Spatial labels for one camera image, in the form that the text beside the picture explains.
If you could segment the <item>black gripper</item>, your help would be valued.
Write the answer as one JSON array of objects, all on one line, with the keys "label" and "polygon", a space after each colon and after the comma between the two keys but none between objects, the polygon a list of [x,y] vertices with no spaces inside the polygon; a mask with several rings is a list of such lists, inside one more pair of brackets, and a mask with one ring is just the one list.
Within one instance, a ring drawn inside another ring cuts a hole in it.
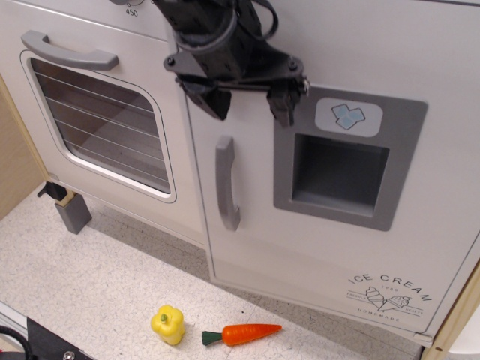
[{"label": "black gripper", "polygon": [[164,67],[185,94],[215,119],[225,120],[233,89],[268,92],[274,119],[294,124],[294,110],[308,91],[302,62],[269,44],[278,30],[276,11],[264,29],[255,10],[165,10],[177,53]]}]

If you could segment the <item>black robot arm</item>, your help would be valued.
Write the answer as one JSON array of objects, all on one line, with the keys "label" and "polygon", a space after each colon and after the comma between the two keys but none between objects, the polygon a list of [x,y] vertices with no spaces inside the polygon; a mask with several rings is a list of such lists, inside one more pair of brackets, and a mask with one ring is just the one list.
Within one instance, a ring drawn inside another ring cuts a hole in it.
[{"label": "black robot arm", "polygon": [[193,103],[223,121],[234,90],[265,92],[274,119],[284,128],[293,125],[294,109],[309,83],[300,59],[268,43],[279,23],[269,1],[259,2],[272,15],[267,33],[253,1],[154,4],[171,26],[178,47],[163,66],[176,75]]}]

